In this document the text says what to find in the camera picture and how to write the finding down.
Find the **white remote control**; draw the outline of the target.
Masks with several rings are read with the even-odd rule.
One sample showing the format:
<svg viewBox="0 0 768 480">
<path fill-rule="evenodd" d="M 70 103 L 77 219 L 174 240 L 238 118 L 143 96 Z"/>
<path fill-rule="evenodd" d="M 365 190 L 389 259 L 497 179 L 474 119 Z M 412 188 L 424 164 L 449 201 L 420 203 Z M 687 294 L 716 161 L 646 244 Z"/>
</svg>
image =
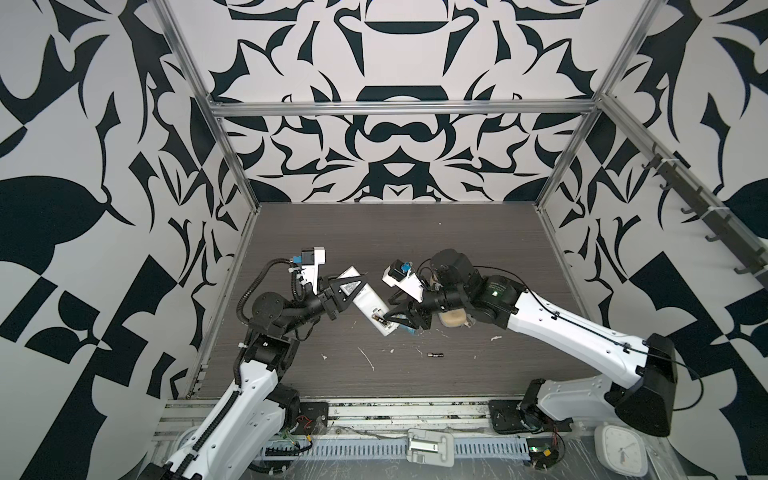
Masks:
<svg viewBox="0 0 768 480">
<path fill-rule="evenodd" d="M 389 325 L 382 325 L 372 319 L 373 314 L 384 318 L 389 308 L 369 284 L 359 293 L 353 304 L 382 336 L 386 337 L 398 328 L 397 323 L 390 322 Z"/>
</svg>

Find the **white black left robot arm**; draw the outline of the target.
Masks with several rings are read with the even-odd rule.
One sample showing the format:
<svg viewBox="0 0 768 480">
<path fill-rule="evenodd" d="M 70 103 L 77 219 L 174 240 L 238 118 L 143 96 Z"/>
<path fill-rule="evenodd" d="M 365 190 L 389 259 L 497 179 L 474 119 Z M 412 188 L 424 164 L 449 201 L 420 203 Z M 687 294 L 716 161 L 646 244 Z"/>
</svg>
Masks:
<svg viewBox="0 0 768 480">
<path fill-rule="evenodd" d="M 295 426 L 298 392 L 282 384 L 301 338 L 298 330 L 323 317 L 335 319 L 367 286 L 363 275 L 320 277 L 301 284 L 291 275 L 294 296 L 255 293 L 270 270 L 301 265 L 269 261 L 246 289 L 236 315 L 248 330 L 233 363 L 233 381 L 196 431 L 162 465 L 148 464 L 142 479 L 238 479 L 275 435 Z"/>
</svg>

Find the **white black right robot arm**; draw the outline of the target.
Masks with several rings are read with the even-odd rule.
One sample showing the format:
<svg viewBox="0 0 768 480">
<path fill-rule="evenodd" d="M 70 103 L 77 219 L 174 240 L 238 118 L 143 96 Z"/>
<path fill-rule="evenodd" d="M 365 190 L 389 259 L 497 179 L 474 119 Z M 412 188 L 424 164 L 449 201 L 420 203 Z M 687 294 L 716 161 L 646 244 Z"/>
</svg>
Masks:
<svg viewBox="0 0 768 480">
<path fill-rule="evenodd" d="M 395 288 L 387 321 L 428 330 L 437 315 L 461 311 L 466 319 L 526 335 L 596 370 L 596 375 L 558 382 L 532 380 L 508 413 L 492 412 L 499 434 L 555 432 L 576 418 L 615 418 L 642 433 L 666 437 L 676 405 L 678 360 L 671 339 L 647 338 L 598 325 L 536 293 L 519 275 L 475 265 L 463 253 L 444 249 L 423 262 L 430 272 L 395 260 L 382 275 Z"/>
</svg>

